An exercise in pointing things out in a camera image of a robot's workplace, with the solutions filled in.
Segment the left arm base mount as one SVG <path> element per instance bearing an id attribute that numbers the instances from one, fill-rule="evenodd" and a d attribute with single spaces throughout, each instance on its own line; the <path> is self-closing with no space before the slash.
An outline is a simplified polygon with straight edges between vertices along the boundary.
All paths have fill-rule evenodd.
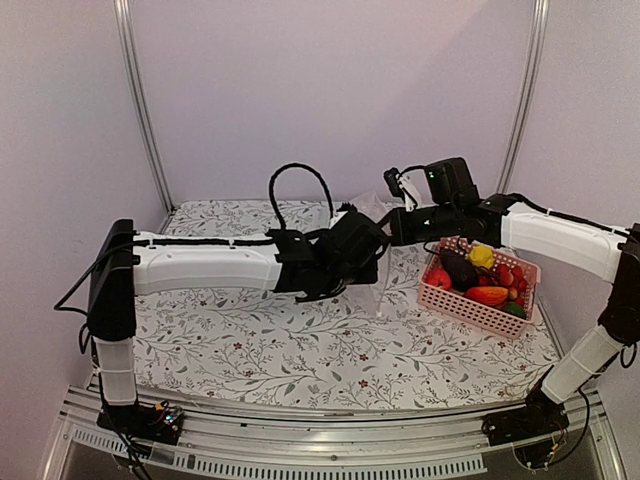
<path id="1" fill-rule="evenodd" d="M 176 446 L 184 424 L 181 407 L 163 401 L 154 406 L 103 404 L 97 426 L 130 440 L 141 439 Z"/>

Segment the purple toy eggplant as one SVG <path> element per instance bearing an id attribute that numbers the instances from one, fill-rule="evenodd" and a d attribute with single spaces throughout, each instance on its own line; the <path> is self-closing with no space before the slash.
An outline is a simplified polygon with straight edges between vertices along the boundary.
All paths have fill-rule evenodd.
<path id="1" fill-rule="evenodd" d="M 464 256 L 453 250 L 443 249 L 440 251 L 439 259 L 442 268 L 451 279 L 453 289 L 466 291 L 478 285 L 478 273 Z"/>

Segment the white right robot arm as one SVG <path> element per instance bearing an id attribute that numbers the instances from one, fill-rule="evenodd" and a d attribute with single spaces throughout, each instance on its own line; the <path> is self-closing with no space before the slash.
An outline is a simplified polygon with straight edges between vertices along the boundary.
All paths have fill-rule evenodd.
<path id="1" fill-rule="evenodd" d="M 406 170 L 384 174 L 390 193 L 405 203 L 384 220 L 393 245 L 458 236 L 558 260 L 612 286 L 596 326 L 541 377 L 518 412 L 517 427 L 537 436 L 554 422 L 560 404 L 639 341 L 639 228 L 620 229 L 545 209 L 517 193 L 483 199 L 462 158 L 419 169 L 431 192 L 430 206 L 422 204 Z"/>

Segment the yellow toy pepper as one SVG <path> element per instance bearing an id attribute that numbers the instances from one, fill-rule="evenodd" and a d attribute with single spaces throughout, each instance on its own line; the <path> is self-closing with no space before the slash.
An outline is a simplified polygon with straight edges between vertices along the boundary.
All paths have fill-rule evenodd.
<path id="1" fill-rule="evenodd" d="M 467 255 L 467 259 L 474 267 L 487 270 L 490 270 L 495 263 L 493 249 L 485 245 L 473 246 Z"/>

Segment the clear zip top bag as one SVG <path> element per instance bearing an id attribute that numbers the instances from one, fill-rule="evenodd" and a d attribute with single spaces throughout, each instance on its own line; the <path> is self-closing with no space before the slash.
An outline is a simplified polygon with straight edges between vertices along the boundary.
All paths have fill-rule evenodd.
<path id="1" fill-rule="evenodd" d="M 366 219 L 366 225 L 358 230 L 364 234 L 364 246 L 370 255 L 363 271 L 372 283 L 352 284 L 344 293 L 345 298 L 374 319 L 383 317 L 383 303 L 391 273 L 391 253 L 388 242 L 382 239 L 383 227 L 377 223 L 388 213 L 388 206 L 374 190 L 366 191 L 351 200 L 351 204 Z"/>

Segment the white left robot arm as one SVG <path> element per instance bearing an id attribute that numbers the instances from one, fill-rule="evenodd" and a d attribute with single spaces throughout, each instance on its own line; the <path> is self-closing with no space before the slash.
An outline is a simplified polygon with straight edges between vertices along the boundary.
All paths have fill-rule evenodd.
<path id="1" fill-rule="evenodd" d="M 271 229 L 244 238 L 172 237 L 116 221 L 90 270 L 88 330 L 96 345 L 103 403 L 128 434 L 148 426 L 134 373 L 135 298 L 163 291 L 247 288 L 294 293 L 297 302 L 340 295 L 378 280 L 388 236 L 357 211 L 324 229 Z"/>

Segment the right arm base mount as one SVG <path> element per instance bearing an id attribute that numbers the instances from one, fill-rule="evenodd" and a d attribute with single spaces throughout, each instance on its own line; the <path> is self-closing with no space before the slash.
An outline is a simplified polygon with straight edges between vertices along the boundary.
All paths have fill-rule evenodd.
<path id="1" fill-rule="evenodd" d="M 481 432 L 496 446 L 560 432 L 568 426 L 563 404 L 526 404 L 486 415 Z"/>

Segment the red toy apple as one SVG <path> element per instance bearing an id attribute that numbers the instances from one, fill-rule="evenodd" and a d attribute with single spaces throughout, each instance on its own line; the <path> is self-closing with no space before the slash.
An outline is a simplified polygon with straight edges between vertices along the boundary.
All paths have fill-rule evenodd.
<path id="1" fill-rule="evenodd" d="M 452 279 L 450 275 L 442 268 L 431 270 L 425 277 L 424 283 L 445 291 L 452 288 Z"/>

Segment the orange toy mango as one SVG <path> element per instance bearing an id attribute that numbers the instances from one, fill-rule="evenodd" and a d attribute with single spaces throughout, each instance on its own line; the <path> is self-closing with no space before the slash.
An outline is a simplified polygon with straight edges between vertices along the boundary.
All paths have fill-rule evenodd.
<path id="1" fill-rule="evenodd" d="M 509 297 L 509 290 L 498 286 L 478 286 L 467 290 L 464 297 L 482 305 L 495 307 Z"/>

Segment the red toy lychee bunch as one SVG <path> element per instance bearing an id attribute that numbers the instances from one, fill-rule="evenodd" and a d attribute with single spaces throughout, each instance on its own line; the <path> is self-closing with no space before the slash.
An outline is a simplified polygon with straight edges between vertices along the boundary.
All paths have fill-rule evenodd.
<path id="1" fill-rule="evenodd" d="M 507 288 L 509 290 L 509 297 L 502 304 L 516 302 L 524 306 L 528 283 L 524 278 L 523 269 L 519 266 L 509 267 L 508 265 L 500 264 L 495 270 L 484 272 L 479 277 L 479 286 Z"/>

